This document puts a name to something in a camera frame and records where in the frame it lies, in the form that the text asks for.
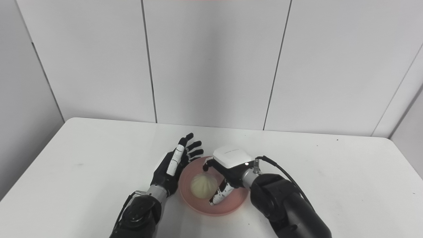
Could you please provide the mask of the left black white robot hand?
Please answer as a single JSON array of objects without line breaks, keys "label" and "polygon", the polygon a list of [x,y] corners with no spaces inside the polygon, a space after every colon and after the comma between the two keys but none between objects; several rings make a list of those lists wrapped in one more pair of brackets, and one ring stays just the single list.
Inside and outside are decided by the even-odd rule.
[{"label": "left black white robot hand", "polygon": [[176,148],[164,156],[153,173],[150,185],[163,188],[166,197],[172,196],[176,192],[181,173],[186,166],[199,159],[204,153],[204,150],[200,148],[202,141],[190,143],[193,138],[194,133],[182,137]]}]

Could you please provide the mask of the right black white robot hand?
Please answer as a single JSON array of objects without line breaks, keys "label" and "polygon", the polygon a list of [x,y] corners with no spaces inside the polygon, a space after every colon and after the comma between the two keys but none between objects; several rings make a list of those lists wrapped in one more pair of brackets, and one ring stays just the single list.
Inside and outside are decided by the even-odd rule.
[{"label": "right black white robot hand", "polygon": [[235,189],[250,190],[252,182],[258,176],[253,172],[253,167],[254,159],[239,147],[223,146],[216,149],[202,167],[204,172],[214,168],[223,176],[223,181],[210,199],[210,206],[221,203]]}]

